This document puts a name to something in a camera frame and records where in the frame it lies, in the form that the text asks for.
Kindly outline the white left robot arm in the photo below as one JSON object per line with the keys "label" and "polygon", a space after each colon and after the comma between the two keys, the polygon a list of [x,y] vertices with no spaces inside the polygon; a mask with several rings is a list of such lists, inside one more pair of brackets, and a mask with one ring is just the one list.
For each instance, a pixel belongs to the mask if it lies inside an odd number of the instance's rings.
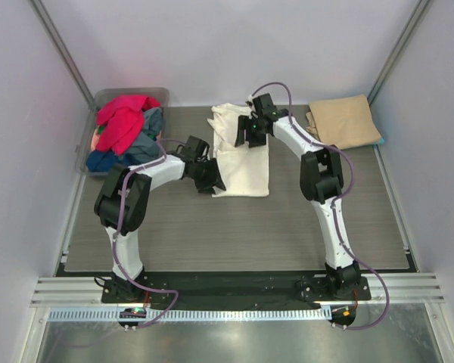
{"label": "white left robot arm", "polygon": [[154,189],[189,178],[200,194],[226,190],[217,160],[209,157],[206,141],[190,136],[175,150],[158,147],[160,156],[153,161],[114,165],[95,201],[94,213],[107,232],[113,256],[111,278],[103,284],[108,298],[137,301],[151,291],[141,283],[145,269],[139,256],[138,235]]}

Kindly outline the white t shirt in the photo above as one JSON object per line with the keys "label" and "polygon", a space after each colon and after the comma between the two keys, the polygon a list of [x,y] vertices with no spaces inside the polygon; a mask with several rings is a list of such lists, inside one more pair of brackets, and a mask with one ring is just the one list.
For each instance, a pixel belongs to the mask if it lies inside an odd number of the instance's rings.
{"label": "white t shirt", "polygon": [[235,146],[238,117],[250,108],[230,103],[211,108],[207,122],[213,129],[213,157],[216,158],[225,190],[215,189],[214,197],[266,197],[269,195],[269,146]]}

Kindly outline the clear plastic bin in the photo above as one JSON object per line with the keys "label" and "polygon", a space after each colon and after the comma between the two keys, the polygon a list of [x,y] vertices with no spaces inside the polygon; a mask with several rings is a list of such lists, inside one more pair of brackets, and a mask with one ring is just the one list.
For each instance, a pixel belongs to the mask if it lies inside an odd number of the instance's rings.
{"label": "clear plastic bin", "polygon": [[157,127],[142,134],[147,126],[144,113],[149,110],[162,113],[168,103],[169,91],[164,87],[104,88],[97,92],[76,147],[76,171],[103,176],[111,163],[129,161],[138,139],[144,138],[151,144],[161,133]]}

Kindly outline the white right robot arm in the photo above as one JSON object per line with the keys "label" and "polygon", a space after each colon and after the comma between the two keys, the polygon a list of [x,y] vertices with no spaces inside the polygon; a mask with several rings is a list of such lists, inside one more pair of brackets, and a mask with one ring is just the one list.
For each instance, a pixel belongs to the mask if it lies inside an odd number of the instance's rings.
{"label": "white right robot arm", "polygon": [[277,108],[269,94],[249,98],[247,106],[250,114],[238,117],[235,146],[260,147],[271,135],[300,160],[300,190],[316,212],[325,245],[324,288],[336,297],[351,293],[360,284],[361,272],[344,224],[339,150],[315,140],[289,110]]}

